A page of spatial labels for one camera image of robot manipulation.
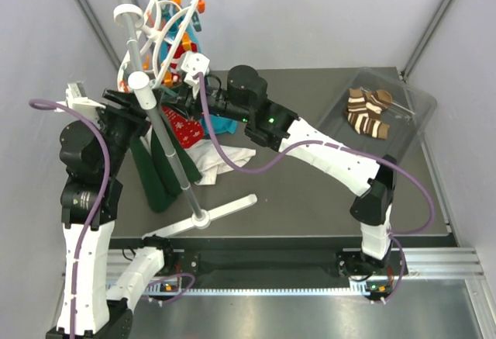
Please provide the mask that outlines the teal blue cloth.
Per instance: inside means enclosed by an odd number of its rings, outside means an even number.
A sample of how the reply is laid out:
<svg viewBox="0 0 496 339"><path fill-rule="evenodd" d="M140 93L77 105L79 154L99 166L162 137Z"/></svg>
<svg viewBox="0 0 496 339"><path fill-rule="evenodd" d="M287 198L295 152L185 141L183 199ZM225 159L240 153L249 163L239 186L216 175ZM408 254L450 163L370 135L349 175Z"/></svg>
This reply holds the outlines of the teal blue cloth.
<svg viewBox="0 0 496 339"><path fill-rule="evenodd" d="M173 25L170 30L166 33L162 44L160 45L160 49L158 52L158 62L161 64L167 57L170 52L172 43L175 40L176 34L178 33L178 25ZM199 46L199 52L201 53L202 49L200 47L198 38L196 36L195 30L192 25L189 25L185 31L189 34L191 41L197 43ZM227 119L225 117L220 116L211 116L212 125L216 134L221 133L235 133L237 128L237 122L231 119Z"/></svg>

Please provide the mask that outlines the red white striped sock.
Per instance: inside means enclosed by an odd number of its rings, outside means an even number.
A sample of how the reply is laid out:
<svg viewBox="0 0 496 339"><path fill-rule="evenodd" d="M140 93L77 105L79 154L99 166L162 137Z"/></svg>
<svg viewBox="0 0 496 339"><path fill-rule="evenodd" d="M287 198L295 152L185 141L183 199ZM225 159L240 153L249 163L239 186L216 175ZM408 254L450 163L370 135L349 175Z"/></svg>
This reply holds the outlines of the red white striped sock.
<svg viewBox="0 0 496 339"><path fill-rule="evenodd" d="M169 69L166 71L166 75L165 75L165 80L166 81L172 81L173 77L176 76L176 75L178 75L181 58L188 51L197 53L197 52L199 52L199 46L197 45L197 43L192 42L191 44L188 44L186 46L184 46L183 44L181 44L176 49L176 52L175 52L175 54L172 57L172 60L170 62Z"/></svg>

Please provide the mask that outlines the orange clothes peg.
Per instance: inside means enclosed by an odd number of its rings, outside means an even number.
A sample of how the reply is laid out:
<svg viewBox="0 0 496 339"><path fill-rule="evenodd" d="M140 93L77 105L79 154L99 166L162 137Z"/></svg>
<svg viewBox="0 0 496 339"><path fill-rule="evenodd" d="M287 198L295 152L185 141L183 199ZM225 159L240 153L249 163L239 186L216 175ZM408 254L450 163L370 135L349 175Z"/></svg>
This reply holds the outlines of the orange clothes peg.
<svg viewBox="0 0 496 339"><path fill-rule="evenodd" d="M188 33L184 33L181 39L181 45L185 52L193 51L193 42Z"/></svg>

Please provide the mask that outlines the white round clip hanger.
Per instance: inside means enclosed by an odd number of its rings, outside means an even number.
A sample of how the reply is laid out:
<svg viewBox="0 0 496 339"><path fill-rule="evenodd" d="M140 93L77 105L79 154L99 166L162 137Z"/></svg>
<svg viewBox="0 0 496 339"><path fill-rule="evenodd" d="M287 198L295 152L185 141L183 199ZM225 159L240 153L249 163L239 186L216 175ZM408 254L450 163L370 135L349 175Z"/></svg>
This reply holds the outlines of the white round clip hanger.
<svg viewBox="0 0 496 339"><path fill-rule="evenodd" d="M159 88L162 85L170 88L180 79L181 63L178 75L174 76L172 81L166 81L165 75L176 49L181 44L183 34L188 26L192 25L191 17L195 12L198 12L197 4L198 0L191 0L186 5L183 5L181 0L149 0L145 9L133 4L120 4L114 8L114 21L119 26L124 27L121 17L124 12L129 12L133 17L143 71L150 78L151 88ZM179 30L169 54L160 64L157 61L160 45L173 25L178 25ZM117 90L119 92L133 92L128 85L128 77L132 72L133 66L127 50L117 73Z"/></svg>

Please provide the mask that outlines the brown striped sock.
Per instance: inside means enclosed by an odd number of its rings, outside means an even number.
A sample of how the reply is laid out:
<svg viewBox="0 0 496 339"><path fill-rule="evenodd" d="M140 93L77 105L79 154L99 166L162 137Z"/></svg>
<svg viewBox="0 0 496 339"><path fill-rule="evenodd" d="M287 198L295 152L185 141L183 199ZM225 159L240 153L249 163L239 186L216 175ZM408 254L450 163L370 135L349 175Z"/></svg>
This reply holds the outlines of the brown striped sock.
<svg viewBox="0 0 496 339"><path fill-rule="evenodd" d="M386 140L390 126L381 120L381 115L392 102L391 94L384 89L371 92L349 88L346 119L358 134Z"/></svg>

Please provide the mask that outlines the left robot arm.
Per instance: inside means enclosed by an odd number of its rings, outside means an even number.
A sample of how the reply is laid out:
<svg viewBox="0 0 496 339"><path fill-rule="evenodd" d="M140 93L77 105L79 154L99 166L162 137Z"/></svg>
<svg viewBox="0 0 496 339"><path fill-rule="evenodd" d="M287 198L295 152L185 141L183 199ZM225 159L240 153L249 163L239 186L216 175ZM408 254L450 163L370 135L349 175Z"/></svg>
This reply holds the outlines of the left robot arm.
<svg viewBox="0 0 496 339"><path fill-rule="evenodd" d="M60 196L66 245L64 300L48 338L127 338L133 312L154 277L176 267L171 243L146 236L112 287L107 286L110 240L122 184L117 174L133 140L149 123L136 97L106 90L107 105L78 112L60 133L67 181Z"/></svg>

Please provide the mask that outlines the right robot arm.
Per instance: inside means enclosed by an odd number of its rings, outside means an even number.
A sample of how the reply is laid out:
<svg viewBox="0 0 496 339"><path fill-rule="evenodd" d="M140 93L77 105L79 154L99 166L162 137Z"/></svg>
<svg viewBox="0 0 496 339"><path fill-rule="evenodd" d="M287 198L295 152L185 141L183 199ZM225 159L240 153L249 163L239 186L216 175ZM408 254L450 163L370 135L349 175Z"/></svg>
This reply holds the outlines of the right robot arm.
<svg viewBox="0 0 496 339"><path fill-rule="evenodd" d="M242 122L246 136L277 152L277 159L297 158L348 188L355 196L350 215L361 231L361 261L367 273L390 264L391 207L397 175L392 157L353 150L326 136L289 108L270 100L268 83L254 68L236 65L227 83L212 88L211 74L198 65L183 67L174 85L177 101L170 107L190 119L203 117L208 131L212 117Z"/></svg>

